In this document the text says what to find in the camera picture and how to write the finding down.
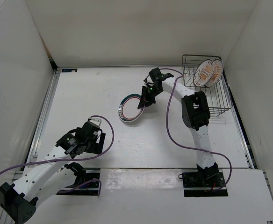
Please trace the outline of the green red rimmed plate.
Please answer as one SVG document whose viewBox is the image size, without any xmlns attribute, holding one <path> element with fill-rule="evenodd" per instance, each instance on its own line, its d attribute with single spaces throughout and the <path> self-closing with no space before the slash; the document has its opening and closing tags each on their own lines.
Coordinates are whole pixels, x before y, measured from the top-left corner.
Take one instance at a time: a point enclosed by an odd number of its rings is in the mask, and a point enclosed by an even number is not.
<svg viewBox="0 0 273 224">
<path fill-rule="evenodd" d="M 144 111 L 144 106 L 138 108 L 140 101 L 141 96 L 139 94 L 134 93 L 126 96 L 118 107 L 120 121 L 124 123 L 136 121 Z"/>
</svg>

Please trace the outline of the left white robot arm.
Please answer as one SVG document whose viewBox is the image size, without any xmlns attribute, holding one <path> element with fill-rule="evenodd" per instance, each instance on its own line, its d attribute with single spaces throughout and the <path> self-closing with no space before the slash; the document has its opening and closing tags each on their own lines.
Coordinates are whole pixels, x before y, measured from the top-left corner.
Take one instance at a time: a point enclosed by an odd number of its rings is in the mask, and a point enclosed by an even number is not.
<svg viewBox="0 0 273 224">
<path fill-rule="evenodd" d="M 75 190 L 89 183 L 86 170 L 76 156 L 102 154 L 106 135 L 100 126 L 99 117 L 90 117 L 82 127 L 62 136 L 43 161 L 33 163 L 34 167 L 27 174 L 0 186 L 0 206 L 15 223 L 26 223 L 41 203 L 59 191 L 66 193 L 66 187 Z"/>
</svg>

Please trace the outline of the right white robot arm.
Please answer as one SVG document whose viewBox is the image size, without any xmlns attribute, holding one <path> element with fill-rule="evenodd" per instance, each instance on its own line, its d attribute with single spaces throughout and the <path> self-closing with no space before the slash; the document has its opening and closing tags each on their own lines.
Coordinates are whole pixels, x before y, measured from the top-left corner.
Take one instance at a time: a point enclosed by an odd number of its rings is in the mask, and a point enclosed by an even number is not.
<svg viewBox="0 0 273 224">
<path fill-rule="evenodd" d="M 210 111 L 205 93 L 187 88 L 179 83 L 174 75 L 163 74 L 159 68 L 152 69 L 148 76 L 151 82 L 144 80 L 137 108 L 155 104 L 155 97 L 162 92 L 167 92 L 177 99 L 181 103 L 183 123 L 189 128 L 194 140 L 194 150 L 197 151 L 197 182 L 204 187 L 213 184 L 219 169 L 212 155 L 208 136 Z"/>
</svg>

